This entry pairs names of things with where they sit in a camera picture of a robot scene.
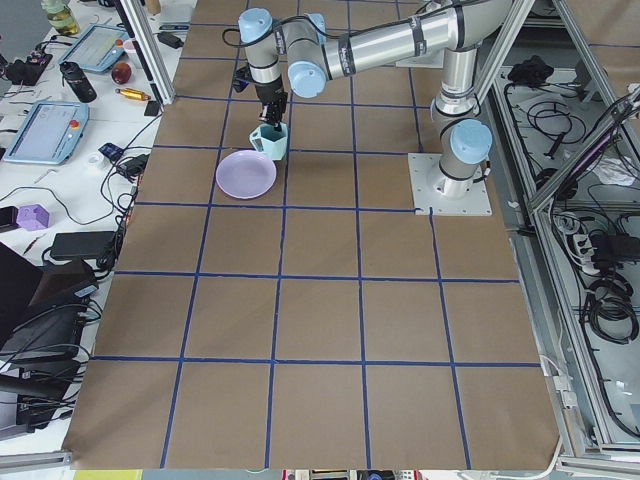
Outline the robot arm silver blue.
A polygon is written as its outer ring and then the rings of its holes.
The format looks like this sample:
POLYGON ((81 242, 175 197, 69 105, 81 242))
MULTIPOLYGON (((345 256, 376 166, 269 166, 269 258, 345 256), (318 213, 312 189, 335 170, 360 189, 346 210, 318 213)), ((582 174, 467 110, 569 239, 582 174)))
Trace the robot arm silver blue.
POLYGON ((234 73, 233 87, 241 92, 253 85, 262 105, 260 121, 279 129, 290 92, 314 98, 331 80, 442 52, 441 87, 432 102, 442 155, 428 178, 440 196, 462 198, 493 142, 489 128, 473 117, 480 105, 477 51, 511 7, 500 0, 439 1, 407 18, 337 37, 325 32, 320 14, 275 19, 264 8, 251 8, 238 20, 247 63, 234 73))

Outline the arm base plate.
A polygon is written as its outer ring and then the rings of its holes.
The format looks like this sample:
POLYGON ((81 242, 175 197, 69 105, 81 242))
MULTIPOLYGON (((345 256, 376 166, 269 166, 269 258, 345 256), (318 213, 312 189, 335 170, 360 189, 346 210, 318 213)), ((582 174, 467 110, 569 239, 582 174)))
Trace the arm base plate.
POLYGON ((492 208, 481 165, 470 179, 458 181, 440 169, 441 154, 409 153, 410 184, 416 215, 491 216, 492 208))

